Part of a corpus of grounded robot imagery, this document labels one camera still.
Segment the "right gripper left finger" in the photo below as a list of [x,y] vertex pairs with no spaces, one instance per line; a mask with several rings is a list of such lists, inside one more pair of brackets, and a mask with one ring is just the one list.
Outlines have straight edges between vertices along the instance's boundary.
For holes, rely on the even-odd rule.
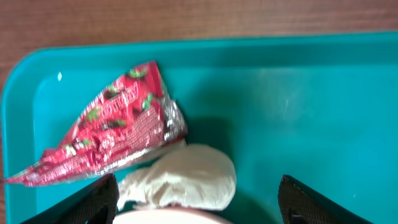
[[106,174],[22,224],[112,224],[119,189],[114,174]]

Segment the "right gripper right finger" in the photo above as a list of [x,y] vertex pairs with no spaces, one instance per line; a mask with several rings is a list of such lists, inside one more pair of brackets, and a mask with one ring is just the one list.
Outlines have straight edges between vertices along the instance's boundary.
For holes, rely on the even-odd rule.
[[371,224],[290,175],[283,175],[278,204],[284,224]]

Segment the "large white dinner plate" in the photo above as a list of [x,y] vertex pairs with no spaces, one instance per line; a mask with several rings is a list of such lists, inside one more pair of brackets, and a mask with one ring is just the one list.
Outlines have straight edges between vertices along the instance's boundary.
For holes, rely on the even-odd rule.
[[214,214],[189,208],[134,210],[115,216],[113,224],[232,224]]

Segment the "red snack wrapper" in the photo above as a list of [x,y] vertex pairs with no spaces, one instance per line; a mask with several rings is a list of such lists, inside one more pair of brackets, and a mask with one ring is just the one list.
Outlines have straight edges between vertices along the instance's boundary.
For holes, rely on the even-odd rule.
[[143,161],[186,133],[157,62],[146,62],[104,88],[57,147],[5,182],[36,187],[102,176]]

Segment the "white tissue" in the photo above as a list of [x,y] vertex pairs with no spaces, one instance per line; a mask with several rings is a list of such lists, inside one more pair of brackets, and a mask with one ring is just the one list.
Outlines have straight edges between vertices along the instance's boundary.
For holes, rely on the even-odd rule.
[[203,144],[174,149],[149,167],[137,169],[118,183],[118,210],[127,202],[138,209],[176,204],[202,210],[224,210],[236,192],[236,172],[223,152]]

